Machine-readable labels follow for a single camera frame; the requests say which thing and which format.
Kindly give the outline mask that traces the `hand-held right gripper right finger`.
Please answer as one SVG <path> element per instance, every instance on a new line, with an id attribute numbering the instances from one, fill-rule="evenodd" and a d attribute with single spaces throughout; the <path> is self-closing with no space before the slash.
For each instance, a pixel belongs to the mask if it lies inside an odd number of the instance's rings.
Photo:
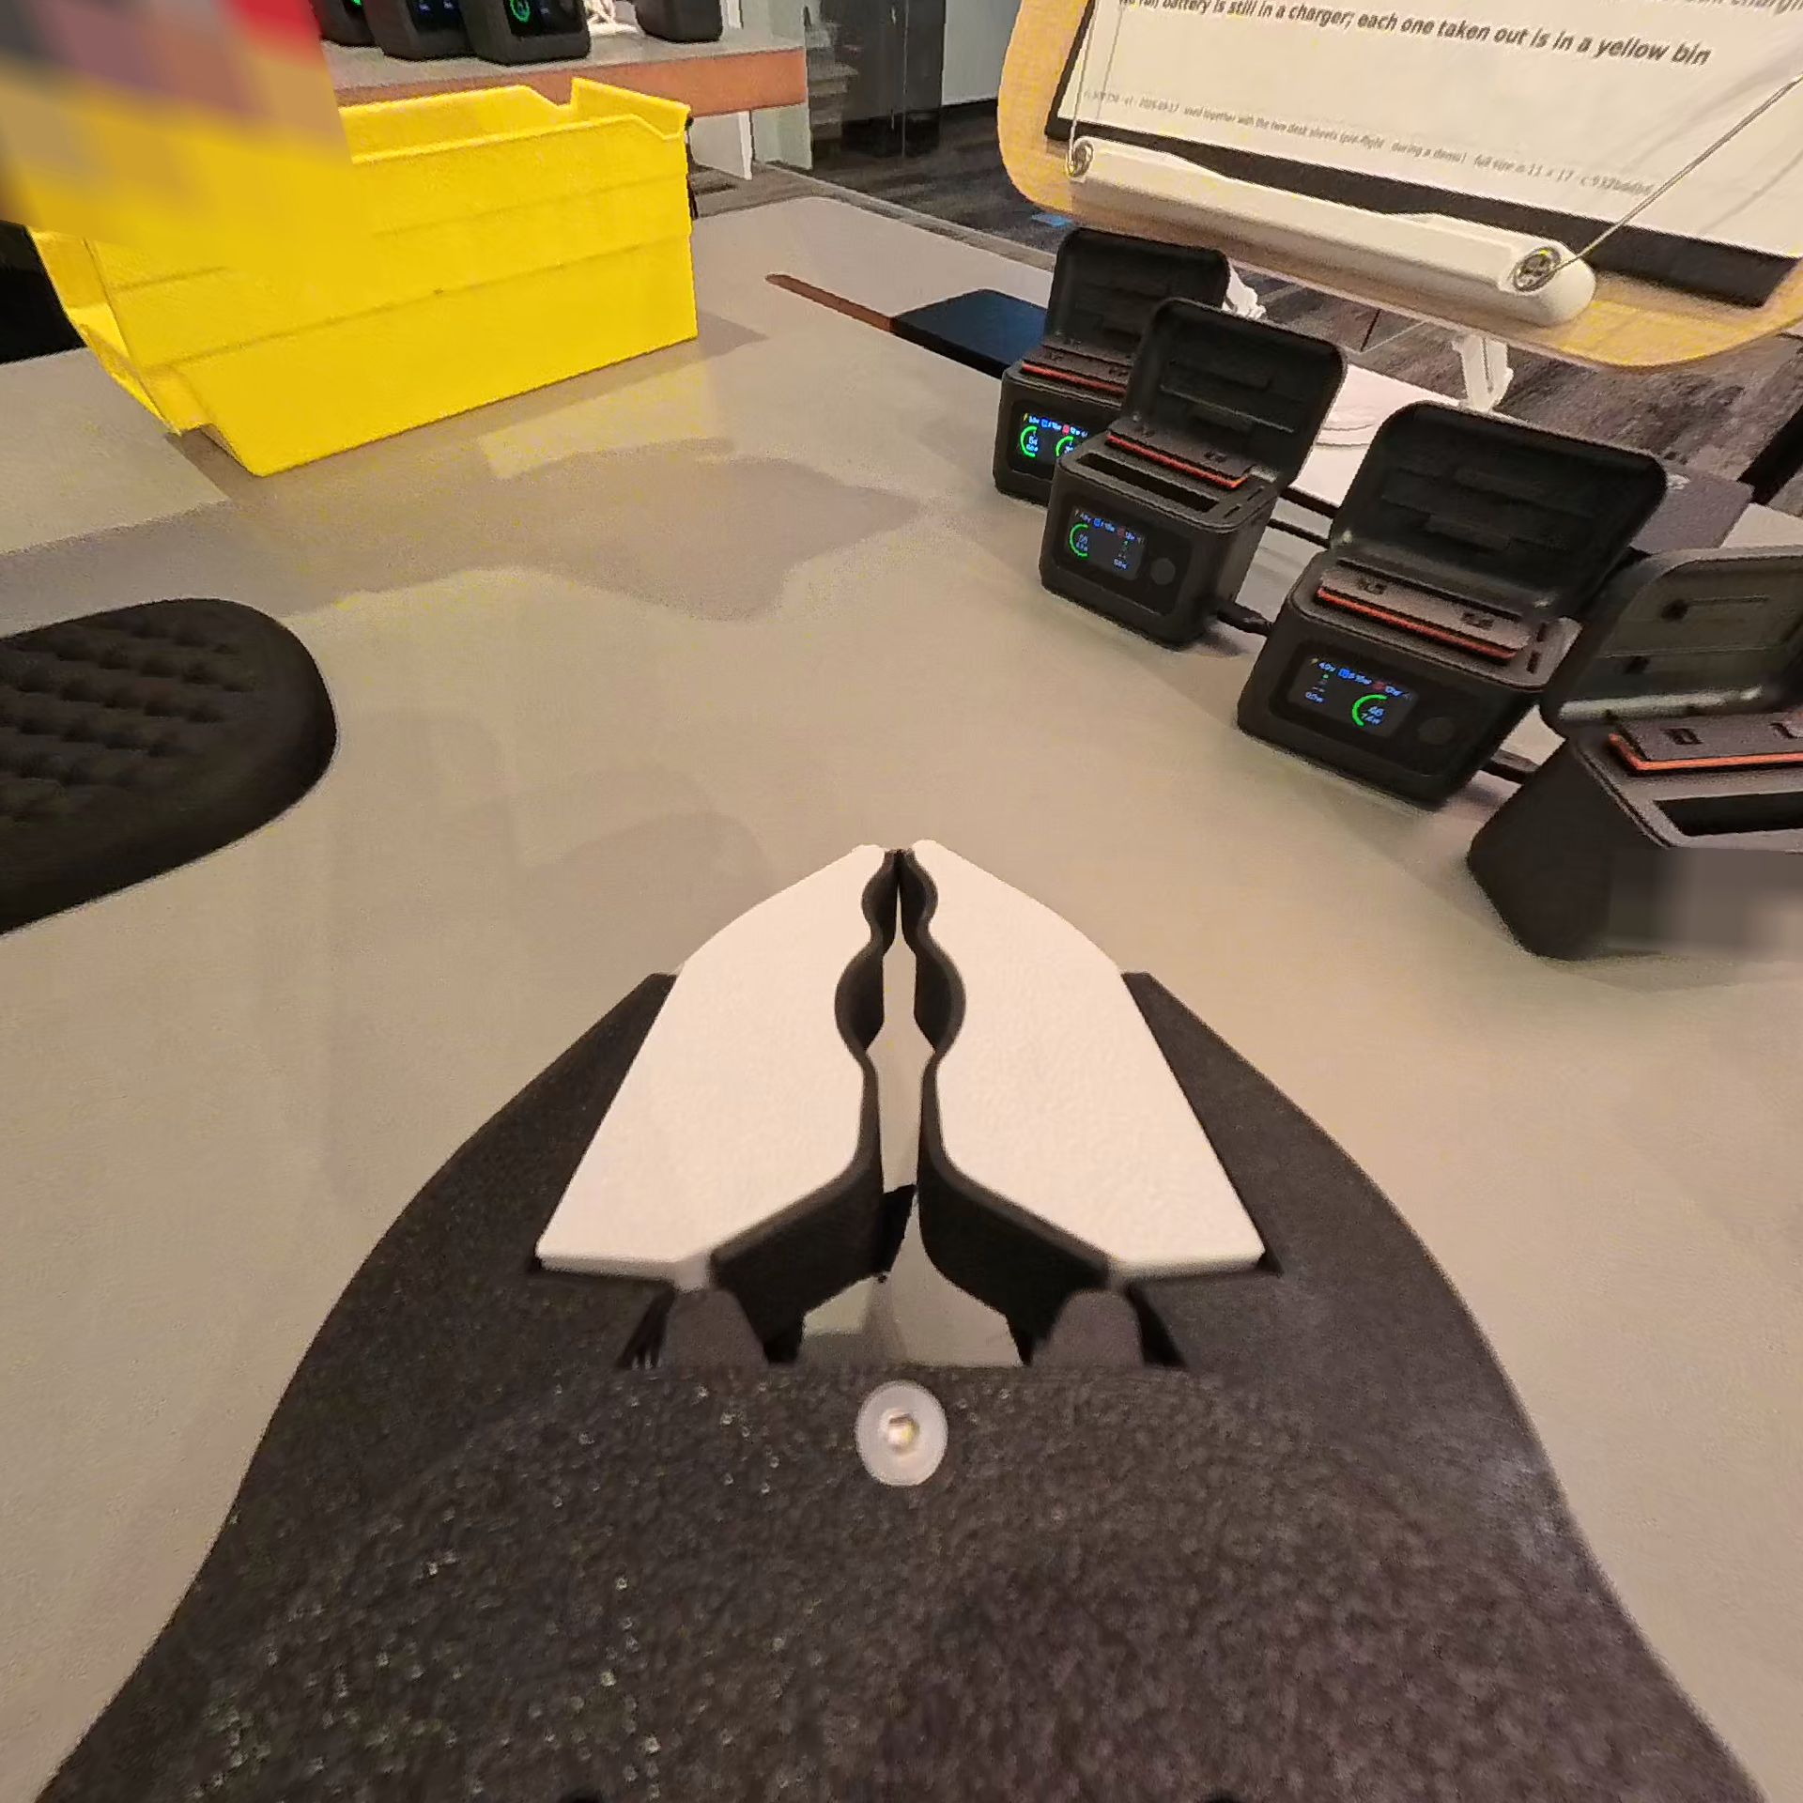
<path id="1" fill-rule="evenodd" d="M 908 843 L 914 1229 L 997 1314 L 1249 1274 L 1266 1241 L 1122 963 L 1068 915 Z"/>

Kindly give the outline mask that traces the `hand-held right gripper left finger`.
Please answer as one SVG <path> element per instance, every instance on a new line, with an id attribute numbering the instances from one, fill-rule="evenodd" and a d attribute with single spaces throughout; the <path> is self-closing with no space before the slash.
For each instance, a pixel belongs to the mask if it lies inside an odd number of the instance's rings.
<path id="1" fill-rule="evenodd" d="M 880 1092 L 898 857 L 857 843 L 726 921 L 658 1004 L 540 1268 L 833 1301 L 892 1262 Z"/>

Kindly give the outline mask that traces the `white instruction sheet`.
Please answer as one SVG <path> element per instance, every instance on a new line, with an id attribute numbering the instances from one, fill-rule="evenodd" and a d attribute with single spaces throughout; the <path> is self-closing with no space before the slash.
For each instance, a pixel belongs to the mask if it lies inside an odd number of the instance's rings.
<path id="1" fill-rule="evenodd" d="M 1796 73 L 1796 0 L 1143 0 L 1084 4 L 1052 141 L 1762 307 L 1803 245 Z"/>

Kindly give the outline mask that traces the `wooden sign board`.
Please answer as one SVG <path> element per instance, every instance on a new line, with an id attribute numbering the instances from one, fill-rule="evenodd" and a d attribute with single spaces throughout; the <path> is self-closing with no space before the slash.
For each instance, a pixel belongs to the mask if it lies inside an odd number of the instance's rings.
<path id="1" fill-rule="evenodd" d="M 1589 316 L 1574 316 L 1561 328 L 1525 328 L 1525 317 L 1501 317 L 1483 300 L 1475 307 L 1436 300 L 1405 271 L 1366 280 L 1339 257 L 1307 257 L 1307 253 L 1249 242 L 1230 221 L 1152 220 L 1136 197 L 1109 197 L 1105 185 L 1073 178 L 1068 142 L 1052 141 L 1052 108 L 1059 99 L 1059 73 L 1068 73 L 1081 30 L 1084 30 L 1081 0 L 1025 0 L 1013 21 L 1013 36 L 1008 36 L 1008 61 L 1002 61 L 1002 163 L 1008 163 L 1008 178 L 1046 209 L 1059 209 L 1059 220 L 1073 220 L 1084 231 L 1109 231 L 1109 237 L 1159 237 L 1159 242 L 1220 245 L 1240 271 L 1266 271 L 1266 280 L 1339 297 L 1339 300 L 1386 307 L 1386 316 L 1399 316 L 1414 328 L 1436 328 L 1450 340 L 1541 350 L 1541 358 L 1555 358 L 1574 370 L 1660 373 L 1660 370 L 1758 350 L 1778 334 L 1796 340 L 1803 271 L 1785 271 L 1785 286 L 1762 307 L 1731 307 L 1731 300 L 1704 300 L 1689 288 L 1597 271 Z"/>

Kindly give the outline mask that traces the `white stand base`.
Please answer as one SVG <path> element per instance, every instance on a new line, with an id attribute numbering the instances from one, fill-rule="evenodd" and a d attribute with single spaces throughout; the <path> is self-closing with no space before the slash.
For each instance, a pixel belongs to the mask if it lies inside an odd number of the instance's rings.
<path id="1" fill-rule="evenodd" d="M 1299 487 L 1315 501 L 1339 501 L 1357 474 L 1376 430 L 1405 405 L 1452 405 L 1473 410 L 1461 340 L 1450 328 L 1423 328 L 1386 307 L 1357 307 L 1318 288 L 1274 288 L 1274 328 L 1299 328 L 1347 350 L 1339 405 L 1305 458 Z M 1615 442 L 1597 405 L 1597 382 L 1574 360 L 1507 345 L 1507 392 L 1495 418 L 1522 418 L 1579 442 Z"/>

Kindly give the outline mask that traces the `dark flat pad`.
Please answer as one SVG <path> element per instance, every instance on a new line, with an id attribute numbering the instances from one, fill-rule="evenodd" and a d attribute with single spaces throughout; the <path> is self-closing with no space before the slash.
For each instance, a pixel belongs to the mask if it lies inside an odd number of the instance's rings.
<path id="1" fill-rule="evenodd" d="M 1013 360 L 1025 360 L 1046 345 L 1046 300 L 964 288 L 892 316 L 892 340 L 1002 382 Z"/>

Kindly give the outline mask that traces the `yellow plastic bin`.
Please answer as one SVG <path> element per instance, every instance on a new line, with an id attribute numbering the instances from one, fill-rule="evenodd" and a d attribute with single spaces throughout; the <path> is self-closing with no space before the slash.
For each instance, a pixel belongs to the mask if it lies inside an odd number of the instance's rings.
<path id="1" fill-rule="evenodd" d="M 277 474 L 694 340 L 688 108 L 571 81 L 344 108 L 375 221 L 306 257 L 29 237 L 100 373 Z"/>

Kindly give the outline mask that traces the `black multi-port power hub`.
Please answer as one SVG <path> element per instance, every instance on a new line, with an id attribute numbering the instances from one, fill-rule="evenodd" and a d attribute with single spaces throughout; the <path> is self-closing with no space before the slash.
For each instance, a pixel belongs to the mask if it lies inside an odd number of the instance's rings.
<path id="1" fill-rule="evenodd" d="M 1662 464 L 1662 501 L 1632 529 L 1632 557 L 1694 557 L 1725 547 L 1758 487 L 1713 472 Z"/>

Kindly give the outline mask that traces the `black quilted pad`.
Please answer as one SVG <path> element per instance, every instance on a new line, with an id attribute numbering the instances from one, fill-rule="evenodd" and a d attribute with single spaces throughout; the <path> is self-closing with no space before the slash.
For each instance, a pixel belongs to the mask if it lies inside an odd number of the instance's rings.
<path id="1" fill-rule="evenodd" d="M 0 927 L 187 867 L 301 800 L 336 752 L 306 643 L 232 596 L 0 642 Z"/>

